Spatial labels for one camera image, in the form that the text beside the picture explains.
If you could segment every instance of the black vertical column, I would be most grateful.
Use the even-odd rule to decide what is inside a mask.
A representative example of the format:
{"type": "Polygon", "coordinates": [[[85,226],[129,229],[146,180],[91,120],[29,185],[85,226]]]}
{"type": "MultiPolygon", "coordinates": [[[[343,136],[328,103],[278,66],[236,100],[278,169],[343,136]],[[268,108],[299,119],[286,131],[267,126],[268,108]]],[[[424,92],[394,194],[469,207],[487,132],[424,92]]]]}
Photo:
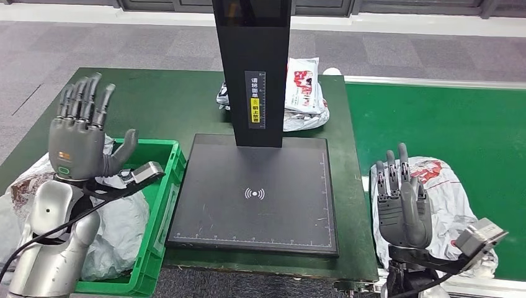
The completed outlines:
{"type": "Polygon", "coordinates": [[[281,147],[291,0],[213,0],[238,146],[281,147]]]}

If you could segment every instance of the gray carpet floor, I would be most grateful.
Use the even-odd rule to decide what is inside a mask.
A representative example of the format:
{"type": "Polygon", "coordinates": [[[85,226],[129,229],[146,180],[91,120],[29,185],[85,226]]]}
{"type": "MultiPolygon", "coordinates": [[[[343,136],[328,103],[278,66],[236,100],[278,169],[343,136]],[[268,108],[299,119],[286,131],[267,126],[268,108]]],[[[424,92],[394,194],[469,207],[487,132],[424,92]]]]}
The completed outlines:
{"type": "MultiPolygon", "coordinates": [[[[0,163],[80,66],[222,70],[210,27],[0,22],[0,55],[0,163]]],[[[290,56],[345,75],[526,82],[526,38],[293,30],[290,56]]],[[[336,295],[318,279],[164,268],[154,296],[336,295]]]]}

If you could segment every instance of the robot finger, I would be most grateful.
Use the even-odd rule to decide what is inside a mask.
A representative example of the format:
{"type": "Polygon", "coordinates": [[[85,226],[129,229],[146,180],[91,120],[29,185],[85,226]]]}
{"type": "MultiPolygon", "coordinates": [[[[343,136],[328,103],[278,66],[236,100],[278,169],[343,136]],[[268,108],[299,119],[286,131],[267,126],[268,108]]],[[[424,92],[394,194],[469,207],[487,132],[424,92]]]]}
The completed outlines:
{"type": "Polygon", "coordinates": [[[78,119],[82,108],[82,97],[86,89],[87,77],[80,79],[73,89],[73,97],[69,106],[68,117],[72,119],[78,119]]]}
{"type": "Polygon", "coordinates": [[[97,110],[95,111],[95,114],[93,116],[93,121],[91,122],[93,125],[98,126],[101,130],[104,129],[104,124],[106,122],[106,113],[108,110],[108,104],[110,102],[110,97],[112,96],[114,91],[115,91],[114,84],[109,84],[106,87],[106,90],[104,90],[104,95],[102,96],[102,101],[100,102],[100,105],[97,107],[97,110]]]}
{"type": "Polygon", "coordinates": [[[398,172],[396,171],[396,164],[395,164],[395,153],[391,150],[387,151],[387,172],[389,175],[389,186],[391,188],[391,192],[398,191],[398,172]]]}
{"type": "Polygon", "coordinates": [[[383,163],[379,160],[377,161],[377,177],[378,177],[378,195],[381,198],[387,196],[387,188],[385,187],[385,174],[383,163]]]}
{"type": "Polygon", "coordinates": [[[398,153],[400,154],[400,172],[402,182],[408,182],[411,179],[411,173],[409,172],[409,158],[406,144],[398,144],[398,153]]]}
{"type": "Polygon", "coordinates": [[[84,102],[82,104],[81,119],[84,119],[87,123],[90,123],[93,118],[95,109],[95,92],[97,85],[99,84],[102,75],[100,73],[94,74],[89,78],[86,86],[86,94],[84,95],[84,102]]]}
{"type": "Polygon", "coordinates": [[[68,115],[69,100],[71,99],[71,93],[73,92],[73,85],[68,84],[62,89],[60,97],[58,99],[58,109],[56,116],[59,118],[65,118],[68,115]]]}

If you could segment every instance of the black stand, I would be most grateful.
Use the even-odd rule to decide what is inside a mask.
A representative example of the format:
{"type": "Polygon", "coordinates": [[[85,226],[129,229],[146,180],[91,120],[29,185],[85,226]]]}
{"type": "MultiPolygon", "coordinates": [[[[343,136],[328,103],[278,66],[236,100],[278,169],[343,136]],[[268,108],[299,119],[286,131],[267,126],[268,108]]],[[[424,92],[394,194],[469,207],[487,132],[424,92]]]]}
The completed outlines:
{"type": "Polygon", "coordinates": [[[167,245],[337,256],[326,140],[283,138],[291,0],[212,3],[235,135],[195,135],[167,245]]]}

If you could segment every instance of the green plastic crate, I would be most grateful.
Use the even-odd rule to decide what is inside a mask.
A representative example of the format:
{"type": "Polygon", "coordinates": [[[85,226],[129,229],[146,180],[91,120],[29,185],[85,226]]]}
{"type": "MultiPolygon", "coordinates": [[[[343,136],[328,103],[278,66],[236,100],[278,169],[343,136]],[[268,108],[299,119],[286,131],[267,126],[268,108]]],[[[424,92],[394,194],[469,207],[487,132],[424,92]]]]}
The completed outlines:
{"type": "MultiPolygon", "coordinates": [[[[123,139],[115,140],[117,148],[123,139]]],[[[149,297],[153,294],[164,258],[164,241],[179,193],[186,160],[179,142],[170,140],[139,140],[139,144],[124,168],[137,168],[148,161],[157,161],[165,176],[143,189],[149,205],[149,220],[131,274],[105,281],[77,283],[76,293],[149,297]]]]}

